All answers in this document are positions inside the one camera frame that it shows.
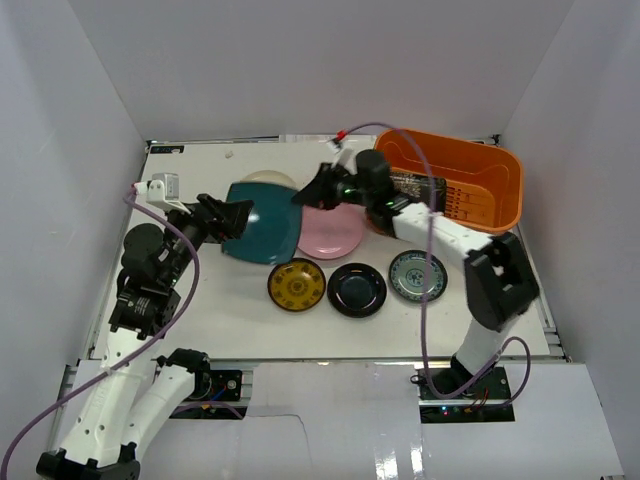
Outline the teal square plate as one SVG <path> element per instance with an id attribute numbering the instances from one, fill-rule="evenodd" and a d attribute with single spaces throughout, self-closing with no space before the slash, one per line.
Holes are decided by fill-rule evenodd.
<path id="1" fill-rule="evenodd" d="M 297 190 L 264 182 L 236 182 L 228 202 L 251 200 L 254 205 L 240 239 L 225 242 L 221 250 L 237 260 L 277 265 L 288 263 L 297 249 L 302 207 L 292 202 Z"/>

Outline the black floral rectangular plate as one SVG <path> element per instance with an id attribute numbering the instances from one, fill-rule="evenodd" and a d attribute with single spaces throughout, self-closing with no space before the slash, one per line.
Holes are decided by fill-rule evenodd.
<path id="1" fill-rule="evenodd" d="M 436 212 L 445 212 L 447 181 L 444 178 L 427 177 L 417 173 L 392 170 L 391 179 L 396 189 L 400 192 L 405 193 L 416 201 L 426 203 Z"/>

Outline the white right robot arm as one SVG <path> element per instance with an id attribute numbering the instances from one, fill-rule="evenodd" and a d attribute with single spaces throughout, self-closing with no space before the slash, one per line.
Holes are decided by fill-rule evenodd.
<path id="1" fill-rule="evenodd" d="M 486 373 L 515 341 L 513 325 L 540 295 L 520 239 L 511 232 L 491 235 L 465 227 L 397 189 L 379 151 L 357 153 L 354 172 L 345 166 L 348 156 L 342 153 L 334 162 L 321 164 L 293 203 L 321 210 L 362 206 L 384 234 L 423 245 L 427 255 L 459 267 L 472 319 L 449 369 L 438 376 L 426 370 L 424 381 L 439 399 L 477 397 L 488 385 Z"/>

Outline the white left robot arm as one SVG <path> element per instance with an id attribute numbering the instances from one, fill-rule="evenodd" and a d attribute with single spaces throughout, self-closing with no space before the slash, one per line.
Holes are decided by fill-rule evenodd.
<path id="1" fill-rule="evenodd" d="M 178 281 L 187 268 L 200 267 L 202 245 L 240 238 L 253 206 L 200 194 L 194 203 L 164 204 L 162 215 L 126 233 L 101 372 L 78 388 L 86 403 L 60 447 L 40 456 L 39 476 L 136 479 L 144 448 L 176 407 L 209 392 L 208 356 L 192 349 L 161 358 L 158 383 L 144 395 L 138 390 L 160 340 L 190 303 L 177 293 Z"/>

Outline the orange plastic bin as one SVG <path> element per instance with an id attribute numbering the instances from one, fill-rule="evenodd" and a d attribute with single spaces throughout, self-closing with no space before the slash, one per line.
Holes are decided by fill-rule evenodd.
<path id="1" fill-rule="evenodd" d="M 422 149 L 435 177 L 447 181 L 445 216 L 472 229 L 500 234 L 521 216 L 524 170 L 509 151 L 496 146 L 416 130 L 408 134 Z M 426 176 L 422 161 L 400 134 L 387 130 L 374 148 L 391 170 Z"/>

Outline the pink round plate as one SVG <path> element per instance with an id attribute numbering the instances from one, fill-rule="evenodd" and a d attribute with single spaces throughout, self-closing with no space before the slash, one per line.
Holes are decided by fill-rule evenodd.
<path id="1" fill-rule="evenodd" d="M 316 259 L 334 260 L 355 250 L 364 236 L 360 210 L 340 205 L 332 210 L 305 206 L 298 249 Z"/>

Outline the cream round plate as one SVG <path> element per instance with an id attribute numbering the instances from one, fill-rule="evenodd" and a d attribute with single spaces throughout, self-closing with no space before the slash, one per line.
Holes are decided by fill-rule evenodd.
<path id="1" fill-rule="evenodd" d="M 257 182 L 281 185 L 296 190 L 296 182 L 287 174 L 276 170 L 259 170 L 246 175 L 242 182 Z"/>

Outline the dark label sticker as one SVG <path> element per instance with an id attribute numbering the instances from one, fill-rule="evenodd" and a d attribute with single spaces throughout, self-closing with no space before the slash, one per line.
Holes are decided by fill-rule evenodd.
<path id="1" fill-rule="evenodd" d="M 161 146 L 154 145 L 149 149 L 150 154 L 181 154 L 184 152 L 183 145 L 170 145 L 170 146 Z"/>

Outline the yellow patterned round plate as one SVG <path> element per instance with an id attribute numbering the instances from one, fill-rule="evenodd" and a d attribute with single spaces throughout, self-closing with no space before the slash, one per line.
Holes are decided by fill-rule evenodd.
<path id="1" fill-rule="evenodd" d="M 279 308 L 293 313 L 315 307 L 323 298 L 327 280 L 323 270 L 315 262 L 305 258 L 293 258 L 277 265 L 267 280 L 267 292 Z"/>

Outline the black glossy round plate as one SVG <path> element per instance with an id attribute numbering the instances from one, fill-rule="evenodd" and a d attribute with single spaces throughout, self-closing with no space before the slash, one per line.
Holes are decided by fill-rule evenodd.
<path id="1" fill-rule="evenodd" d="M 362 319 L 374 315 L 384 305 L 387 286 L 381 273 L 364 263 L 338 267 L 327 283 L 327 298 L 344 316 Z"/>

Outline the blue white porcelain plate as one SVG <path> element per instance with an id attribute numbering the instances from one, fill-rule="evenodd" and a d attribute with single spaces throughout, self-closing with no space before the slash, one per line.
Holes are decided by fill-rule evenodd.
<path id="1" fill-rule="evenodd" d="M 421 303 L 427 293 L 428 301 L 438 300 L 448 286 L 448 273 L 444 264 L 432 256 L 427 262 L 426 252 L 406 250 L 398 254 L 388 269 L 392 289 L 404 300 Z"/>

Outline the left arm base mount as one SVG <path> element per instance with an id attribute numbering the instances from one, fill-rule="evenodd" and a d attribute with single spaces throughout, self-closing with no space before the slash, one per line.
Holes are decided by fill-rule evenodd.
<path id="1" fill-rule="evenodd" d="M 211 370 L 195 381 L 194 392 L 177 407 L 172 419 L 242 420 L 247 411 L 241 406 L 243 372 Z"/>

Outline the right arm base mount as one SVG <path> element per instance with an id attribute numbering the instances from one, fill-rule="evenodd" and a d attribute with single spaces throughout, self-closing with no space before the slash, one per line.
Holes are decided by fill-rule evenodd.
<path id="1" fill-rule="evenodd" d="M 429 424 L 511 423 L 516 420 L 512 405 L 505 405 L 512 391 L 504 367 L 495 367 L 464 393 L 452 399 L 437 398 L 428 388 L 424 370 L 410 377 L 417 387 L 420 420 Z"/>

